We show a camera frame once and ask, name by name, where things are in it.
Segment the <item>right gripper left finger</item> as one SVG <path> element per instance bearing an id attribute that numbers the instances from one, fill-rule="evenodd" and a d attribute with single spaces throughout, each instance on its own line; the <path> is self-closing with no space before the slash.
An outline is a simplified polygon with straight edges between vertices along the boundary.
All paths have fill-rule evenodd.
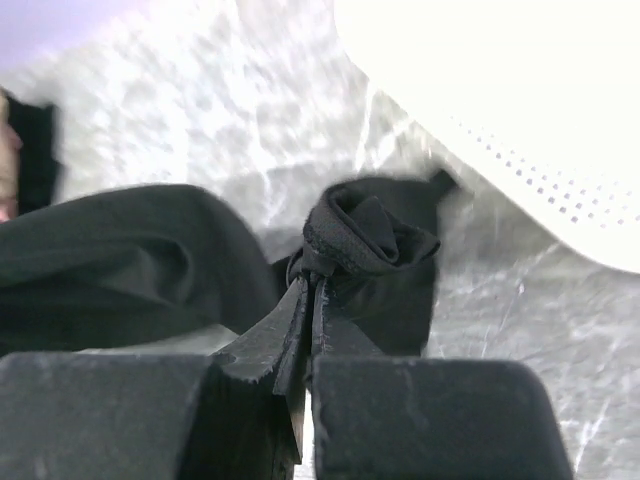
<path id="1" fill-rule="evenodd" d="M 299 275 L 276 307 L 212 356 L 218 395 L 303 395 L 310 352 L 309 275 Z"/>

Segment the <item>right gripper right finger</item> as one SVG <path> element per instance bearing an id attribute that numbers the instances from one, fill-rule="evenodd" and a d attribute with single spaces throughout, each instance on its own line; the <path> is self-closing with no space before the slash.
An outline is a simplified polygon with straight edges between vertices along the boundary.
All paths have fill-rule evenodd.
<path id="1" fill-rule="evenodd" d="M 311 328 L 311 355 L 384 357 L 339 303 L 330 279 L 318 282 Z"/>

